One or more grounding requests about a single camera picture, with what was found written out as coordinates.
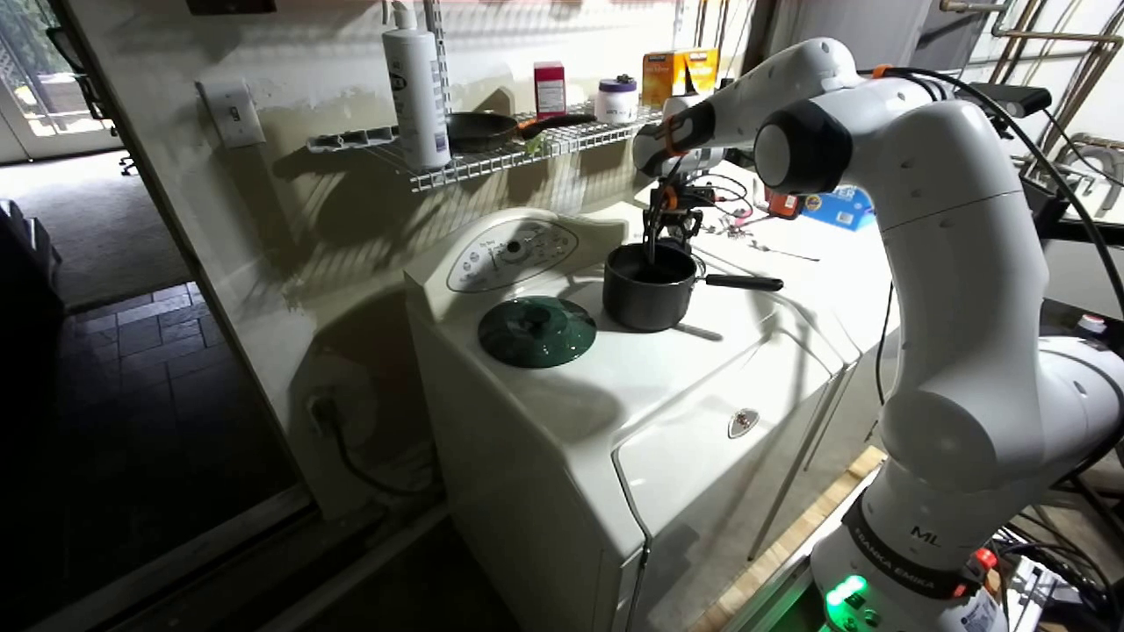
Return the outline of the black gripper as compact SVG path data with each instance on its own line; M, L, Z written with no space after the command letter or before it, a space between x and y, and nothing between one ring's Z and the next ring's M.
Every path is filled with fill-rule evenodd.
M668 157L644 209L644 260L655 271L655 243L688 243L702 229L702 209L715 203L700 154Z

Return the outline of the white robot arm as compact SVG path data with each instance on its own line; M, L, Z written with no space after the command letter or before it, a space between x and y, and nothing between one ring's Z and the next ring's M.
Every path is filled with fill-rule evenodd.
M1048 260L989 105L803 39L644 127L633 163L706 146L748 152L776 193L863 188L898 296L885 465L812 547L822 626L1009 632L975 552L1121 443L1124 360L1041 330Z

